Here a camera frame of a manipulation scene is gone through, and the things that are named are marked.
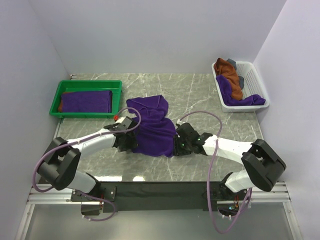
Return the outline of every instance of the green tray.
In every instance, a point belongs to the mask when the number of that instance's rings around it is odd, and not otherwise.
[[[120,80],[62,80],[56,90],[53,103],[50,108],[50,115],[58,118],[91,118],[104,119],[113,118],[119,111],[122,81]],[[58,107],[61,102],[61,94],[64,92],[84,92],[84,91],[112,91],[112,108],[106,112],[59,112]]]

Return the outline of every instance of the purple cloth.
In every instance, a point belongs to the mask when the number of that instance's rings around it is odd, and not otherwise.
[[[216,76],[216,80],[219,84],[220,92],[224,104],[227,106],[253,106],[264,105],[266,100],[258,94],[253,94],[242,100],[236,100],[231,97],[232,89],[230,82],[223,75]]]
[[[132,152],[152,157],[172,157],[176,127],[165,117],[169,108],[165,98],[162,95],[137,97],[128,99],[126,105],[137,109],[141,114],[141,124],[135,131],[138,147],[132,149]]]
[[[76,91],[61,95],[63,113],[111,113],[112,91]]]

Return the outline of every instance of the marble surface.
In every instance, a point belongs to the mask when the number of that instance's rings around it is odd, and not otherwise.
[[[163,95],[169,103],[167,117],[174,123],[186,113],[206,110],[221,118],[222,138],[244,142],[262,138],[254,112],[222,112],[212,74],[104,73],[77,74],[72,79],[121,80],[121,108],[126,107],[126,100],[130,98]],[[199,134],[216,134],[219,130],[219,122],[210,115],[196,113],[187,120]],[[60,125],[58,136],[79,138],[113,122],[112,119],[66,118]],[[201,154],[151,157],[131,152],[118,153],[116,148],[109,148],[82,159],[78,170],[88,172],[101,181],[205,181],[210,160],[210,156]],[[221,181],[229,172],[242,169],[241,164],[218,157],[213,164],[211,180]]]

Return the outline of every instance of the wire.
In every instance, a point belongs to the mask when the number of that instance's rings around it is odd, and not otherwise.
[[[139,121],[138,121],[137,125],[135,125],[135,126],[132,127],[132,128],[126,129],[126,130],[107,131],[107,132],[103,132],[102,134],[97,133],[97,134],[95,134],[95,135],[92,135],[92,136],[88,136],[88,137],[86,137],[86,138],[83,138],[83,139],[81,139],[80,141],[69,142],[69,143],[67,143],[67,144],[63,144],[63,145],[57,146],[57,147],[49,150],[48,152],[46,152],[46,153],[39,159],[39,161],[36,163],[36,165],[35,165],[35,167],[34,167],[34,170],[33,170],[33,173],[32,173],[32,186],[33,186],[33,188],[34,188],[36,191],[40,192],[40,193],[48,192],[49,190],[51,190],[51,189],[54,188],[53,186],[51,186],[51,187],[46,188],[46,189],[40,189],[40,188],[37,186],[37,183],[36,183],[36,175],[37,175],[37,172],[38,172],[38,169],[39,169],[40,165],[44,162],[44,160],[45,160],[50,154],[54,153],[55,151],[60,150],[60,149],[63,149],[63,148],[66,148],[66,147],[70,147],[70,146],[73,146],[73,145],[76,145],[76,144],[80,144],[80,143],[83,143],[83,142],[86,142],[86,141],[89,141],[89,140],[94,139],[94,138],[99,137],[99,136],[104,136],[104,135],[108,135],[108,134],[127,133],[127,132],[130,132],[130,131],[135,130],[135,129],[140,125],[140,123],[141,123],[141,115],[140,115],[140,113],[138,112],[138,110],[136,110],[136,109],[133,108],[133,107],[125,107],[125,108],[121,109],[121,110],[116,114],[116,116],[117,116],[118,114],[120,114],[121,112],[123,112],[124,110],[133,110],[133,111],[138,115]],[[86,194],[86,193],[84,193],[84,192],[82,192],[82,191],[79,191],[79,192],[81,192],[81,193],[82,193],[84,196],[86,196],[86,197],[90,197],[91,199],[95,199],[95,200],[97,200],[97,201],[103,201],[103,202],[105,202],[105,203],[110,204],[110,205],[113,207],[113,213],[112,213],[110,216],[108,216],[108,217],[106,217],[106,218],[102,218],[102,219],[93,219],[93,218],[90,218],[91,221],[95,221],[95,222],[104,221],[104,220],[110,219],[110,218],[116,213],[116,206],[115,206],[112,202],[110,202],[110,201],[108,201],[108,200],[106,200],[106,199],[102,199],[102,198],[90,196],[90,195],[88,195],[88,194]]]
[[[241,204],[241,206],[240,206],[237,214],[233,217],[233,221],[232,221],[232,223],[230,224],[230,226],[229,226],[226,230],[223,230],[223,231],[220,230],[220,229],[218,228],[218,226],[217,226],[216,219],[215,219],[214,214],[213,214],[213,212],[212,212],[211,194],[210,194],[210,175],[211,175],[211,169],[212,169],[212,166],[213,166],[213,164],[214,164],[214,162],[215,162],[215,158],[216,158],[217,151],[218,151],[218,148],[219,148],[218,139],[219,139],[219,135],[220,135],[220,133],[221,133],[221,131],[222,131],[222,126],[223,126],[223,124],[222,124],[221,119],[220,119],[217,115],[215,115],[215,114],[212,113],[212,112],[204,111],[204,110],[189,112],[189,113],[183,115],[183,116],[179,119],[179,121],[182,121],[185,117],[187,117],[187,116],[189,116],[189,115],[191,115],[191,114],[195,114],[195,113],[209,114],[209,115],[215,117],[215,118],[219,121],[219,123],[220,123],[219,131],[218,131],[218,133],[216,134],[217,139],[216,139],[216,141],[215,141],[215,149],[214,149],[214,153],[213,153],[213,155],[212,155],[211,162],[210,162],[210,164],[209,164],[208,175],[207,175],[207,179],[206,179],[206,197],[207,197],[207,201],[208,201],[209,215],[210,215],[210,218],[211,218],[211,221],[212,221],[212,224],[213,224],[214,229],[215,229],[218,233],[220,233],[220,234],[225,234],[225,233],[228,233],[228,232],[231,230],[231,228],[232,228],[232,227],[234,226],[234,224],[236,223],[236,221],[237,221],[238,217],[240,216],[240,214],[242,214],[242,213],[248,208],[249,203],[250,203],[250,199],[251,199],[251,195],[252,195],[252,188],[250,188],[250,189],[247,191],[246,195],[244,196],[243,202],[242,202],[242,204]]]

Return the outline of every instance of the white basket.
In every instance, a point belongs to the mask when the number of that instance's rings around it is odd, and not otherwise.
[[[266,108],[269,106],[269,98],[267,95],[267,91],[259,78],[257,70],[255,66],[248,61],[237,61],[236,62],[236,73],[238,76],[242,76],[244,78],[244,87],[242,89],[243,97],[249,97],[253,94],[259,94],[262,98],[265,99],[264,105],[257,105],[257,106],[227,106],[224,103],[224,100],[221,96],[220,87],[216,80],[216,71],[214,69],[214,64],[212,64],[212,71],[213,76],[216,84],[216,88],[218,90],[218,94],[220,97],[220,101],[222,104],[222,111],[224,113],[236,113],[236,112],[254,112],[261,108]]]

